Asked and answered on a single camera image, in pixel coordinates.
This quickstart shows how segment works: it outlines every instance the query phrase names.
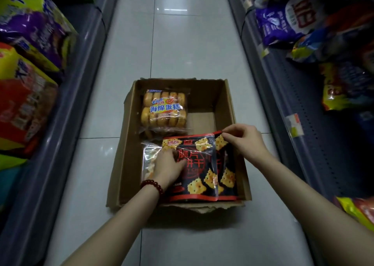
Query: person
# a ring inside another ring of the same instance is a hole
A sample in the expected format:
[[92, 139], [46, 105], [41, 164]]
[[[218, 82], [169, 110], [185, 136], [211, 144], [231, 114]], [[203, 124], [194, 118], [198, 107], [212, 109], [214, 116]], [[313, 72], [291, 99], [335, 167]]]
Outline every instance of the person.
[[[254, 126], [233, 124], [222, 132], [224, 139], [262, 172], [331, 265], [374, 264], [374, 234], [281, 164], [268, 151], [261, 133]], [[184, 165], [185, 160], [175, 162], [171, 150], [160, 151], [155, 162], [154, 180], [166, 190], [178, 178]], [[158, 200], [158, 190], [153, 185], [145, 185], [70, 255], [63, 266], [120, 266]]]

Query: bracelet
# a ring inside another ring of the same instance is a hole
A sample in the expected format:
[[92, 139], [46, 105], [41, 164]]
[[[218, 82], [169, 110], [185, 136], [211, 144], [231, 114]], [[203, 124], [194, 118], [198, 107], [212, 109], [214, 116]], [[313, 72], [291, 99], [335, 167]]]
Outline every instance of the bracelet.
[[162, 190], [162, 187], [160, 184], [158, 184], [156, 181], [154, 181], [153, 179], [147, 179], [147, 180], [144, 180], [141, 184], [140, 184], [140, 188], [143, 188], [145, 185], [147, 184], [151, 184], [153, 185], [157, 190], [158, 192], [160, 193], [160, 197], [164, 195], [164, 191]]

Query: person's right arm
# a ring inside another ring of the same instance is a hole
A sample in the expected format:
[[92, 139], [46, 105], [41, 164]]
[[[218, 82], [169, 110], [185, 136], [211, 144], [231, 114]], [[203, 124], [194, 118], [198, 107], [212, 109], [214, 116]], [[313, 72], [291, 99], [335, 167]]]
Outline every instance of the person's right arm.
[[254, 126], [234, 124], [223, 137], [268, 180], [331, 265], [374, 264], [374, 233], [326, 200], [270, 154]]

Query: supermarket aisle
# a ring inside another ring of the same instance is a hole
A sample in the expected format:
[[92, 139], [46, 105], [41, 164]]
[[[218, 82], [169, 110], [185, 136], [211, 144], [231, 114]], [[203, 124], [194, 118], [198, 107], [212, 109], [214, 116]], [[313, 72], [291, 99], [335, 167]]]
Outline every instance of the supermarket aisle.
[[[112, 216], [105, 201], [123, 101], [134, 80], [150, 77], [228, 79], [237, 122], [255, 125], [276, 154], [227, 0], [119, 0], [46, 265], [58, 266]], [[299, 224], [260, 172], [247, 170], [245, 208], [191, 213], [180, 224], [155, 216], [124, 265], [312, 265]]]

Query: open cardboard box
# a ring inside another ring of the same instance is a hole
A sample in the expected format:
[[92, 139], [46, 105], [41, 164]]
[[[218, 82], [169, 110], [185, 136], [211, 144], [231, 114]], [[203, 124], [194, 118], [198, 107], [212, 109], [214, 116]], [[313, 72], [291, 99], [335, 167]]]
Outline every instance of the open cardboard box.
[[[235, 123], [227, 80], [141, 79], [133, 83], [124, 101], [121, 136], [110, 178], [107, 207], [118, 208], [139, 190], [142, 176], [143, 146], [139, 135], [143, 94], [147, 89], [190, 89], [187, 98], [187, 128], [189, 135], [211, 133]], [[244, 158], [235, 151], [236, 184], [239, 201], [235, 202], [176, 202], [162, 206], [189, 208], [209, 212], [215, 208], [243, 206], [251, 200], [250, 184]]]

